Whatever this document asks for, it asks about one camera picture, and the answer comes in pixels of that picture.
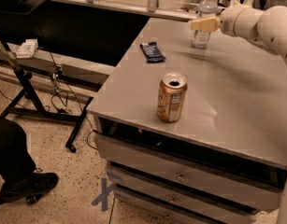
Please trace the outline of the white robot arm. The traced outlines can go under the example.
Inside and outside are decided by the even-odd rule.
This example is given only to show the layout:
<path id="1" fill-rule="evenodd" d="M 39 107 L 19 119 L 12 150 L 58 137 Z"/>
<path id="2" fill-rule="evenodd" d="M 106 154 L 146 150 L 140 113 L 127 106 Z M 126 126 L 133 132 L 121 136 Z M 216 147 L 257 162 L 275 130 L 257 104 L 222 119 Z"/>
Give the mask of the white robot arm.
<path id="1" fill-rule="evenodd" d="M 188 21 L 191 30 L 215 32 L 241 37 L 254 46 L 279 54 L 287 66 L 287 7 L 260 10 L 236 0 L 221 11 L 219 17 L 206 16 Z"/>

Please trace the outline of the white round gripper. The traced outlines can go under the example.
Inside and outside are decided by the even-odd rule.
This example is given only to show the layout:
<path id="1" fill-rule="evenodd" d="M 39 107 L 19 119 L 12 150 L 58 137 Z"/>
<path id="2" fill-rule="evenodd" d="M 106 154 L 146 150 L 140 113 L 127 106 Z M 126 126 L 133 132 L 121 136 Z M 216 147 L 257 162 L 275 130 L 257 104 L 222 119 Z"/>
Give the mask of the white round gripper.
<path id="1" fill-rule="evenodd" d="M 216 17 L 197 18 L 189 21 L 192 30 L 215 32 L 219 29 L 232 37 L 258 37 L 257 22 L 263 11 L 253 7 L 241 5 L 237 0 L 231 0 L 220 19 Z"/>

